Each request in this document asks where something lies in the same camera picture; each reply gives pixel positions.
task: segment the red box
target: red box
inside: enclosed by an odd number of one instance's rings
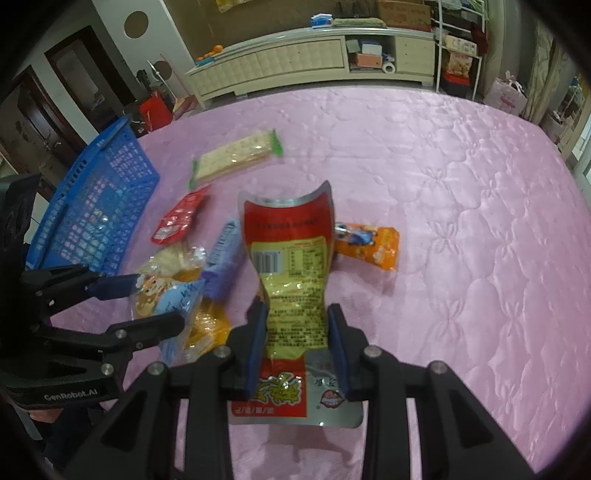
[[[382,57],[380,55],[368,55],[366,53],[355,54],[355,64],[358,67],[368,67],[372,69],[382,68]]]
[[[443,73],[441,76],[440,86],[448,94],[454,97],[466,98],[470,92],[470,80],[459,75],[452,75],[451,73]]]

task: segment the plastic food bag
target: plastic food bag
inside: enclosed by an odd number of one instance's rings
[[[384,270],[396,268],[400,233],[395,228],[338,222],[335,236],[337,253],[359,258]]]
[[[150,257],[137,273],[190,282],[199,278],[205,260],[203,247],[188,247],[184,242],[178,242]]]
[[[283,156],[283,147],[275,130],[259,132],[201,155],[193,160],[193,174],[189,188],[231,170],[246,167],[274,153]]]
[[[296,359],[326,348],[324,290],[333,253],[330,183],[298,199],[240,192],[246,249],[259,274],[267,317],[267,355]]]
[[[255,397],[232,402],[232,423],[357,427],[361,403],[339,391],[327,347],[324,289],[333,253],[330,184],[298,199],[239,195],[241,223],[268,305],[267,358]]]
[[[193,215],[209,193],[211,185],[205,185],[196,192],[185,195],[172,210],[170,210],[152,235],[152,241],[159,245],[169,245],[182,240],[189,232],[193,222]]]
[[[264,359],[259,377],[253,399],[231,402],[230,423],[361,425],[362,404],[340,392],[328,349],[308,350],[295,360]]]
[[[240,225],[236,219],[232,219],[224,225],[216,244],[207,255],[201,273],[205,281],[204,295],[218,302],[224,301],[245,258]]]
[[[221,304],[207,297],[191,313],[193,324],[185,343],[183,361],[194,362],[218,345],[224,345],[232,325]]]
[[[160,342],[162,361],[172,365],[183,351],[186,339],[193,326],[191,313],[203,297],[203,280],[181,282],[172,278],[140,275],[137,292],[132,296],[134,319],[178,310],[185,319],[185,329],[175,338]]]

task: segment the blue snack package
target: blue snack package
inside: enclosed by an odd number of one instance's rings
[[[203,295],[223,302],[232,288],[236,273],[246,258],[240,223],[231,219],[224,225],[216,244],[207,255],[201,272]]]
[[[180,335],[160,342],[162,361],[172,365],[182,353],[193,325],[193,309],[203,298],[204,281],[181,282],[154,275],[139,275],[134,294],[134,318],[142,319],[178,310],[185,319]]]

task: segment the cracker package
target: cracker package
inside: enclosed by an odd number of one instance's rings
[[[257,132],[226,144],[193,160],[189,188],[193,190],[203,182],[252,165],[256,160],[263,160],[271,154],[283,156],[283,146],[275,130]]]

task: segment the pink quilted blanket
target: pink quilted blanket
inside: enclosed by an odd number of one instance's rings
[[[191,240],[212,246],[240,189],[299,196],[330,180],[337,219],[394,226],[401,249],[395,273],[340,258],[327,301],[401,361],[450,364],[543,467],[591,400],[591,216],[555,146],[519,118],[418,90],[310,89],[200,113],[141,140],[161,181],[123,272],[156,251],[149,237],[187,191],[193,155],[270,128],[285,158],[216,181]],[[248,264],[228,303],[235,324],[257,286]],[[125,315],[121,302],[89,301],[54,322],[98,332]],[[136,354],[127,383],[157,355]],[[230,436],[239,480],[361,475],[361,428],[231,426]]]

